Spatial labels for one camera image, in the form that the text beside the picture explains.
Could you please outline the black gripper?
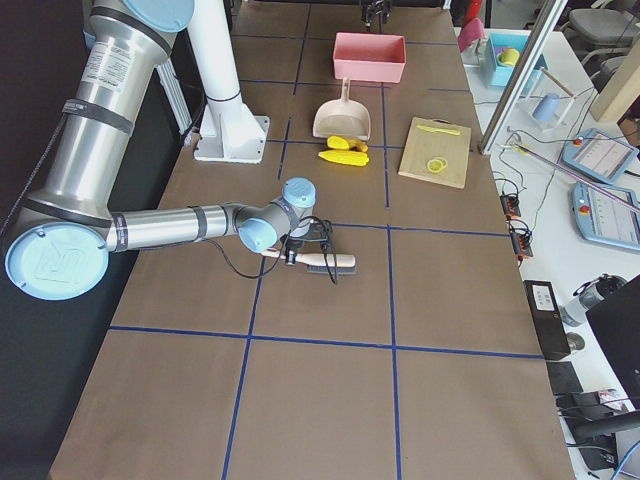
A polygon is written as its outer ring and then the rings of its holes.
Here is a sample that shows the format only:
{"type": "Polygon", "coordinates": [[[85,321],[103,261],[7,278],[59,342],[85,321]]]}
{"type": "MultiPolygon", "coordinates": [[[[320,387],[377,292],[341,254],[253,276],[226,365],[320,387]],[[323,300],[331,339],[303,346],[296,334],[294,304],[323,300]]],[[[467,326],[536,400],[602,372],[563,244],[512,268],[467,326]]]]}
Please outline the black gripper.
{"type": "Polygon", "coordinates": [[[361,20],[366,28],[371,28],[375,22],[386,24],[392,11],[391,0],[361,0],[361,20]]]}
{"type": "Polygon", "coordinates": [[[331,222],[319,217],[303,217],[299,227],[282,240],[282,253],[287,256],[303,253],[307,244],[315,244],[320,253],[331,253],[331,222]]]}

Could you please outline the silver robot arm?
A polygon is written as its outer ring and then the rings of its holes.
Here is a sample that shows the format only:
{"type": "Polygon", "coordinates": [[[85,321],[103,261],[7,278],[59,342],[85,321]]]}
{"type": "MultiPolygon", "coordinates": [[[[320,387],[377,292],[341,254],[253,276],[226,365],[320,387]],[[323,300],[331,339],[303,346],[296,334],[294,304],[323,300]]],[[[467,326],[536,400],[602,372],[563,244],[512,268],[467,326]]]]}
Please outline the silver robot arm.
{"type": "Polygon", "coordinates": [[[263,207],[239,203],[112,212],[107,203],[153,71],[186,31],[206,96],[204,161],[257,163],[269,121],[244,104],[224,5],[219,1],[97,1],[96,40],[77,93],[52,142],[45,185],[25,195],[4,230],[8,278],[24,293],[66,300],[91,290],[113,252],[147,250],[236,235],[255,253],[292,261],[307,242],[328,243],[313,213],[314,185],[293,178],[263,207]]]}

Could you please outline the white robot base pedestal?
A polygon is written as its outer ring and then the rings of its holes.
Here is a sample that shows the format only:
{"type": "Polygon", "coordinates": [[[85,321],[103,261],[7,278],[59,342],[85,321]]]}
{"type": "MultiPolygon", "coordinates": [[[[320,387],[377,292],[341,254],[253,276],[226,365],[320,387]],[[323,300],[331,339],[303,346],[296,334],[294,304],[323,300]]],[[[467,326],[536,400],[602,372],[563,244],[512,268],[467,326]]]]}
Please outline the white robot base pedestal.
{"type": "Polygon", "coordinates": [[[243,101],[224,4],[197,0],[188,35],[206,96],[195,158],[259,163],[270,119],[254,115],[243,101]]]}

